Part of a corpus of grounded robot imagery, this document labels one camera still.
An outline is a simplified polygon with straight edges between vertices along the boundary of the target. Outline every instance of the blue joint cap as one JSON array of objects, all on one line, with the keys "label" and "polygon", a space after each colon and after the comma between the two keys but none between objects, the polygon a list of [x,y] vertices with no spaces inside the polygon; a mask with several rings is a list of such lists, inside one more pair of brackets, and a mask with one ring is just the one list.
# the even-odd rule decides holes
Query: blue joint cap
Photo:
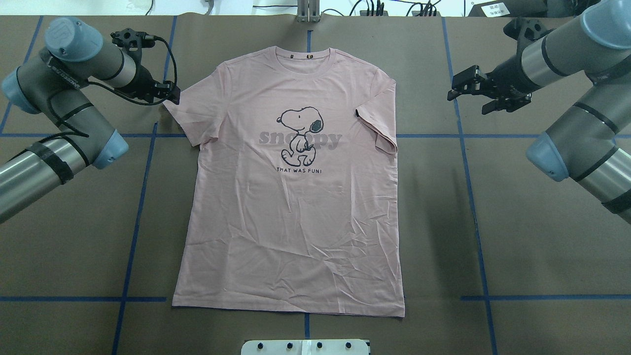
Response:
[{"label": "blue joint cap", "polygon": [[18,106],[22,111],[30,114],[38,114],[41,111],[31,105],[20,88],[20,84],[18,83],[18,69],[19,68],[15,68],[11,74],[4,78],[2,81],[2,92],[13,105]]},{"label": "blue joint cap", "polygon": [[44,40],[53,56],[67,62],[87,61],[103,47],[103,35],[73,16],[53,20],[44,34]]},{"label": "blue joint cap", "polygon": [[127,145],[127,142],[122,139],[122,136],[117,130],[114,130],[114,133],[112,133],[112,136],[107,141],[103,150],[101,150],[92,165],[94,165],[97,169],[104,169],[111,163],[115,162],[116,159],[120,158],[123,154],[127,153],[128,150],[129,145]]},{"label": "blue joint cap", "polygon": [[583,31],[605,47],[631,49],[631,1],[604,0],[581,15]]},{"label": "blue joint cap", "polygon": [[552,142],[548,133],[542,133],[539,138],[526,150],[526,157],[534,166],[543,171],[556,182],[563,181],[570,177],[567,167],[563,162],[561,153]]}]

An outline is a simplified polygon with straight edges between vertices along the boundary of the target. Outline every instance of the shirt sleeve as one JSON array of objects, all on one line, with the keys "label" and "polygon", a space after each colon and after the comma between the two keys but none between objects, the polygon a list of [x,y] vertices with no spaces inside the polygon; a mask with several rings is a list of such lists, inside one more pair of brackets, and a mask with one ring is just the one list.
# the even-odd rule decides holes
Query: shirt sleeve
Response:
[{"label": "shirt sleeve", "polygon": [[219,138],[231,90],[228,67],[221,63],[212,74],[183,90],[179,105],[165,101],[164,106],[195,146]]},{"label": "shirt sleeve", "polygon": [[370,98],[355,110],[357,118],[377,133],[375,147],[395,154],[396,113],[394,108],[396,82],[378,69],[370,85]]}]

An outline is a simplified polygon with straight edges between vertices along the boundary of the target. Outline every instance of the snoopy graphic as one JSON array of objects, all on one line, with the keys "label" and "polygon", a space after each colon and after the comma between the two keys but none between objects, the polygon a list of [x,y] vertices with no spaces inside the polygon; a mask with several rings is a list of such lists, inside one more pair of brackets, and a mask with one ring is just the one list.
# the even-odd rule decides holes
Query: snoopy graphic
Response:
[{"label": "snoopy graphic", "polygon": [[311,106],[299,110],[283,112],[276,122],[296,132],[296,136],[289,142],[289,150],[283,149],[281,157],[291,166],[310,166],[316,159],[316,149],[309,145],[307,133],[318,133],[324,127],[320,112]]}]

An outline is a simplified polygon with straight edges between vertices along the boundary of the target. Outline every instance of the t-shirt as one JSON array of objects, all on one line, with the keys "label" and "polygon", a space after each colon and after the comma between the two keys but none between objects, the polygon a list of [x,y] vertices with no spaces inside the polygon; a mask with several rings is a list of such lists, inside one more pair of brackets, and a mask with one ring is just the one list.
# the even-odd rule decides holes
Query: t-shirt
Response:
[{"label": "t-shirt", "polygon": [[403,317],[395,86],[270,47],[165,102],[199,145],[173,305]]}]

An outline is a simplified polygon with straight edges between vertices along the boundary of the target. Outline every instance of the sticker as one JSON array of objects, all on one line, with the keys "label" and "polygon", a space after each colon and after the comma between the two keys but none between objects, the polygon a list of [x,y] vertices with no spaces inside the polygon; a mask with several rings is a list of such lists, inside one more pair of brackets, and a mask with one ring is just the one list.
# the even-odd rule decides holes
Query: sticker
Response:
[{"label": "sticker", "polygon": [[486,5],[482,6],[481,8],[482,11],[484,11],[484,15],[486,15],[487,17],[510,15],[510,11],[508,10],[508,8],[506,8],[506,5],[504,3]]}]

